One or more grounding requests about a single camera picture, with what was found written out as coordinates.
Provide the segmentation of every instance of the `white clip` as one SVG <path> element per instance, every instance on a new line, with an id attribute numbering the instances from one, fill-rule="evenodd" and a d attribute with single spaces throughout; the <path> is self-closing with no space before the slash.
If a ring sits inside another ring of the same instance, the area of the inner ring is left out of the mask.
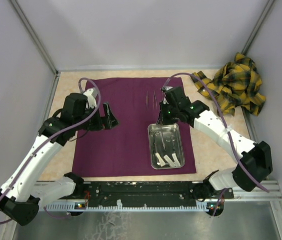
<path id="1" fill-rule="evenodd" d="M 179 160 L 177 159 L 177 156 L 176 156 L 176 153 L 175 153 L 175 152 L 172 153 L 172 158 L 173 158 L 173 160 L 174 160 L 174 162 L 175 162 L 175 166 L 180 167 L 181 164 L 180 164 Z"/>
<path id="2" fill-rule="evenodd" d="M 172 167 L 172 168 L 175 167 L 175 163 L 173 163 L 173 161 L 170 159 L 169 156 L 165 155 L 164 159 L 167 161 L 167 163 L 170 165 L 170 167 Z"/>
<path id="3" fill-rule="evenodd" d="M 223 131 L 219 134 L 219 138 L 217 139 L 217 144 L 221 145 L 221 140 L 223 139 L 224 135 L 226 135 L 228 132 L 232 131 L 233 128 L 231 125 L 228 125 L 226 128 L 223 129 Z"/>
<path id="4" fill-rule="evenodd" d="M 159 155 L 159 153 L 155 153 L 156 158 L 158 159 L 160 166 L 163 167 L 166 165 L 166 163 L 164 162 L 164 160 L 161 158 L 161 156 Z"/>

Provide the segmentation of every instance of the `crumpled fabric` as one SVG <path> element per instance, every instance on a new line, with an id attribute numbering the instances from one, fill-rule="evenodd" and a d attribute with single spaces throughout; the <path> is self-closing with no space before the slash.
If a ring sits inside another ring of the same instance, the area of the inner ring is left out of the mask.
<path id="1" fill-rule="evenodd" d="M 251 114 L 258 116 L 266 97 L 259 93 L 262 78 L 257 72 L 255 62 L 241 53 L 237 53 L 234 62 L 228 62 L 219 69 L 213 80 L 202 71 L 193 73 L 211 90 L 223 114 L 235 115 L 235 107 L 242 106 Z M 192 78 L 198 92 L 211 100 L 208 92 L 197 79 Z"/>

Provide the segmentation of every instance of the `beige floor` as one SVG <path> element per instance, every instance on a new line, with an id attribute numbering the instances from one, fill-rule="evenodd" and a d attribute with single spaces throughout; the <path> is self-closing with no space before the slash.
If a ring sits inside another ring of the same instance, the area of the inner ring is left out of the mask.
<path id="1" fill-rule="evenodd" d="M 205 75 L 212 78 L 217 70 L 203 70 Z M 62 72 L 54 96 L 51 113 L 62 108 L 65 97 L 73 92 L 78 92 L 77 82 L 81 77 L 91 79 L 104 79 L 114 77 L 146 78 L 146 77 L 169 77 L 179 72 L 195 72 L 193 69 L 182 70 L 126 70 L 126 71 L 86 71 L 86 72 Z M 191 99 L 201 100 L 216 113 L 213 103 L 202 97 L 196 90 L 188 76 L 181 76 L 185 94 Z M 235 116 L 227 115 L 225 119 L 234 130 L 245 137 L 249 137 L 243 112 L 240 107 L 236 108 Z M 224 170 L 234 167 L 236 164 L 230 156 L 205 134 L 196 129 L 191 129 L 191 139 L 195 156 L 196 174 L 180 175 L 156 175 L 156 176 L 121 176 L 121 177 L 91 177 L 86 181 L 201 181 L 214 170 Z M 40 181 L 54 181 L 63 174 L 72 170 L 75 141 L 68 142 L 62 150 L 52 159 L 40 177 Z"/>

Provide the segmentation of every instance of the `metal floor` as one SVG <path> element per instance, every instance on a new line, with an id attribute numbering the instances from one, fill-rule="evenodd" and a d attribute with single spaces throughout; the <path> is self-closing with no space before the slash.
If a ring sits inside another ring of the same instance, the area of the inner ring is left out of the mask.
<path id="1" fill-rule="evenodd" d="M 64 220 L 39 212 L 29 225 L 18 225 L 13 237 L 13 240 L 195 239 L 278 240 L 280 237 L 269 202 L 228 202 L 219 217 L 204 212 L 85 212 Z"/>

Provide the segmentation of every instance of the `metal frame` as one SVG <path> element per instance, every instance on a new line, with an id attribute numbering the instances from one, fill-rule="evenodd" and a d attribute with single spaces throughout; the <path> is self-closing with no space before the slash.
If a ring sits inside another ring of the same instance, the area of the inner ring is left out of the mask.
<path id="1" fill-rule="evenodd" d="M 33 44 L 37 47 L 39 53 L 41 54 L 41 56 L 43 57 L 44 61 L 46 62 L 46 64 L 49 66 L 49 68 L 51 69 L 51 71 L 55 74 L 55 79 L 52 83 L 51 86 L 51 92 L 50 92 L 50 98 L 48 100 L 48 103 L 46 105 L 45 108 L 45 114 L 44 114 L 44 119 L 46 119 L 49 115 L 50 109 L 51 109 L 51 105 L 52 105 L 52 101 L 53 101 L 53 97 L 56 91 L 56 87 L 57 87 L 57 83 L 60 77 L 60 74 L 55 66 L 55 64 L 53 63 L 53 60 L 51 58 L 51 56 L 48 54 L 48 51 L 46 50 L 46 48 L 44 47 L 42 41 L 39 39 L 38 34 L 35 32 L 34 28 L 31 26 L 29 20 L 27 19 L 26 15 L 24 14 L 20 4 L 18 3 L 17 0 L 9 0 L 9 2 L 11 3 L 12 8 L 15 10 L 16 14 L 18 15 L 18 17 L 20 18 L 21 22 L 23 23 L 26 31 L 29 33 Z M 275 0 L 268 0 L 261 16 L 259 17 L 253 31 L 251 32 L 243 50 L 242 53 L 243 54 L 247 54 L 254 39 L 257 36 L 257 33 L 260 31 L 261 26 L 263 25 L 265 19 L 267 18 L 267 16 L 269 15 L 269 13 L 271 12 L 271 10 L 273 9 Z M 253 122 L 250 118 L 250 114 L 243 110 L 243 114 L 246 120 L 246 124 L 248 127 L 248 131 L 250 134 L 251 139 L 257 141 L 257 133 L 256 130 L 254 128 Z M 268 188 L 271 192 L 270 195 L 268 195 L 268 193 L 259 191 L 259 189 L 255 189 L 252 192 L 245 192 L 242 191 L 240 188 L 234 188 L 234 199 L 228 199 L 227 201 L 229 202 L 234 202 L 234 201 L 245 201 L 245 202 L 258 202 L 258 201 L 270 201 L 271 206 L 272 206 L 272 210 L 273 210 L 273 215 L 275 218 L 275 221 L 277 223 L 277 227 L 280 233 L 280 236 L 282 238 L 282 194 L 280 192 L 279 189 L 279 185 L 277 183 L 277 181 L 271 181 L 271 180 L 267 180 L 267 181 L 263 181 L 263 184 L 266 186 L 266 188 Z M 68 205 L 72 205 L 73 203 L 75 203 L 75 201 L 77 201 L 79 199 L 75 199 L 75 200 L 59 200 L 55 203 L 52 204 L 52 206 L 49 206 L 48 209 L 50 211 L 53 211 L 53 205 L 54 204 L 64 204 L 67 203 Z M 210 201 L 210 202 L 214 202 L 216 201 L 216 199 L 209 199 L 206 200 Z M 198 207 L 198 209 L 204 209 L 204 205 L 206 204 L 206 202 L 203 203 L 199 203 L 199 205 L 202 205 L 201 207 Z M 111 209 L 87 209 L 88 211 L 104 211 L 104 210 L 111 210 Z M 1 239 L 12 239 L 13 238 L 13 234 L 15 231 L 15 227 L 16 227 L 16 222 L 9 222 L 8 224 L 6 224 L 3 228 L 2 231 L 2 235 L 1 235 Z"/>
<path id="2" fill-rule="evenodd" d="M 265 19 L 267 18 L 267 16 L 272 11 L 275 1 L 276 0 L 268 0 L 268 2 L 266 3 L 263 12 L 260 15 L 260 18 L 257 20 L 249 38 L 247 39 L 247 42 L 245 43 L 245 46 L 242 50 L 242 54 L 246 55 L 248 53 L 255 37 L 257 36 L 257 33 L 260 31 Z"/>
<path id="3" fill-rule="evenodd" d="M 48 182 L 40 182 L 36 187 L 42 187 Z M 234 198 L 226 199 L 226 202 L 282 202 L 282 193 L 277 181 L 267 180 L 262 182 L 270 192 L 265 193 L 261 189 L 254 189 L 246 192 L 240 187 L 233 188 Z M 206 199 L 203 202 L 196 202 L 197 206 L 179 206 L 179 207 L 124 207 L 121 201 L 117 202 L 117 206 L 99 206 L 77 209 L 77 205 L 83 205 L 83 199 L 60 199 L 49 205 L 47 210 L 50 212 L 207 212 L 208 203 L 217 202 L 217 198 Z"/>
<path id="4" fill-rule="evenodd" d="M 51 71 L 56 75 L 57 74 L 57 69 L 53 63 L 53 60 L 51 56 L 48 54 L 46 48 L 44 47 L 42 41 L 38 37 L 37 33 L 31 26 L 29 20 L 27 19 L 26 15 L 24 14 L 20 4 L 17 2 L 17 0 L 8 0 L 11 3 L 12 8 L 15 10 L 16 14 L 18 15 L 19 19 L 23 23 L 26 31 L 29 33 L 34 45 L 37 47 L 39 53 L 43 57 L 44 61 L 46 64 L 49 66 Z"/>

